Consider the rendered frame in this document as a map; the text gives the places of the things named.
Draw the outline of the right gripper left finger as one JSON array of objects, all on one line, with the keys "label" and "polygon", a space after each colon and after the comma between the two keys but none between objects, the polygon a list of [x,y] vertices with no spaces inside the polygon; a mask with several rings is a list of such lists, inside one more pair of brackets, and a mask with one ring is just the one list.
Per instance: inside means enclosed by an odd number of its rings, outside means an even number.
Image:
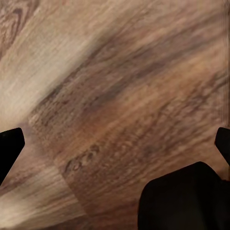
[{"label": "right gripper left finger", "polygon": [[22,129],[0,133],[0,185],[25,145]]}]

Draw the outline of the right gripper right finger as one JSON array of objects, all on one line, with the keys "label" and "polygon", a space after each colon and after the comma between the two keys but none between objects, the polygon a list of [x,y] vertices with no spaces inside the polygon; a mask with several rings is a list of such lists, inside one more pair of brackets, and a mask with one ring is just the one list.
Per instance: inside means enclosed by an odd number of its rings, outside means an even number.
[{"label": "right gripper right finger", "polygon": [[215,145],[230,166],[230,129],[218,128]]}]

